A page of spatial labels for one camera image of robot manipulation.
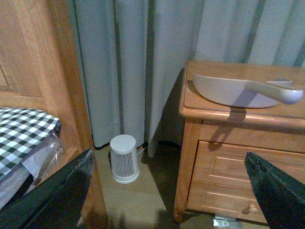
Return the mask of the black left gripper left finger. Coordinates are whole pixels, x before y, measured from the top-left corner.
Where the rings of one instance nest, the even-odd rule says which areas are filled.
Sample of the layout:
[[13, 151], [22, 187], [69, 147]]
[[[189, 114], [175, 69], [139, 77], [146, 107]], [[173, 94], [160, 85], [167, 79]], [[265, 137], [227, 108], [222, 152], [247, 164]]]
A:
[[0, 212], [2, 229], [74, 229], [89, 190], [94, 153], [87, 149]]

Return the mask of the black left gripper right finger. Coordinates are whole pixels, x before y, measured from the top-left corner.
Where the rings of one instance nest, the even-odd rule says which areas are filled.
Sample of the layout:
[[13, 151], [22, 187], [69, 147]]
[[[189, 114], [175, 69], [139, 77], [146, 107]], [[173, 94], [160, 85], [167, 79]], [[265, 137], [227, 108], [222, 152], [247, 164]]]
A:
[[244, 164], [269, 228], [303, 229], [305, 185], [253, 152]]

